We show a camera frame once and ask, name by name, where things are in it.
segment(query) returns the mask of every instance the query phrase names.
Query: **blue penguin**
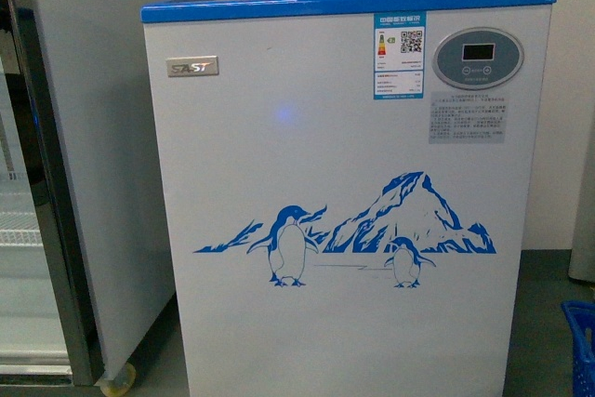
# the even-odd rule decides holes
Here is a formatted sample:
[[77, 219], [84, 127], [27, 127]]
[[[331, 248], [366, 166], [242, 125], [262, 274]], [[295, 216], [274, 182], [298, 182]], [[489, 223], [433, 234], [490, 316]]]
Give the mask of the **blue penguin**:
[[267, 247], [272, 272], [270, 282], [275, 285], [287, 285], [284, 279], [293, 280], [294, 286], [305, 285], [299, 278], [304, 272], [306, 249], [318, 253], [316, 243], [298, 226], [298, 221], [307, 215], [308, 213], [297, 205], [286, 206], [279, 211], [269, 235], [248, 248], [247, 254], [262, 246]]
[[384, 266], [392, 264], [394, 279], [397, 281], [395, 287], [416, 288], [419, 285], [419, 274], [421, 273], [421, 264], [428, 263], [436, 267], [431, 260], [424, 258], [419, 254], [413, 243], [405, 238], [398, 237], [392, 241], [391, 250], [393, 255], [388, 258]]

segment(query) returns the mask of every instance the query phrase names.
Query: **freezer lid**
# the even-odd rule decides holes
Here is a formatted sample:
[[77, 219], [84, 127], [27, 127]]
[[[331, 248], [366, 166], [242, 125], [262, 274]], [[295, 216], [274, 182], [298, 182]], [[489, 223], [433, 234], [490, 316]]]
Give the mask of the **freezer lid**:
[[556, 0], [168, 0], [144, 6], [144, 23], [234, 20], [390, 11], [523, 7]]

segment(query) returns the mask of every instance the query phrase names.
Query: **caster wheel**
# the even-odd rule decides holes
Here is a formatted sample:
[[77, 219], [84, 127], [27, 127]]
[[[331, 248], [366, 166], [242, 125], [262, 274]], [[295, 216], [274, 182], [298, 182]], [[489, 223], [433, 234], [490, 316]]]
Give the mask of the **caster wheel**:
[[132, 364], [126, 363], [116, 380], [105, 381], [99, 388], [105, 397], [122, 397], [132, 388], [136, 378], [137, 370]]

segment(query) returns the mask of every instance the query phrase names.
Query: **glass door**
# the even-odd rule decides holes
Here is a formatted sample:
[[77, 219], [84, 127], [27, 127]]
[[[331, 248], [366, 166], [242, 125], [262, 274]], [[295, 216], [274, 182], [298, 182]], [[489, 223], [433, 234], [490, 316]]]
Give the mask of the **glass door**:
[[[34, 187], [43, 179], [35, 140], [12, 33], [1, 30], [0, 373], [66, 375], [68, 353], [30, 188], [30, 180]], [[37, 179], [28, 178], [23, 151]]]

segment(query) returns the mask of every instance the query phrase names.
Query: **brand logo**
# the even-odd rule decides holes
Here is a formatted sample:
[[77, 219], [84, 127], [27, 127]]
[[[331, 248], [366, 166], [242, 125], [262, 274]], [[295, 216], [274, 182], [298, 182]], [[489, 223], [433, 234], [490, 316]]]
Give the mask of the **brand logo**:
[[204, 72], [205, 68], [212, 65], [213, 62], [195, 62], [194, 64], [176, 64], [171, 66], [171, 72], [179, 73], [197, 73]]
[[198, 58], [171, 58], [166, 61], [167, 76], [206, 76], [219, 74], [217, 56]]

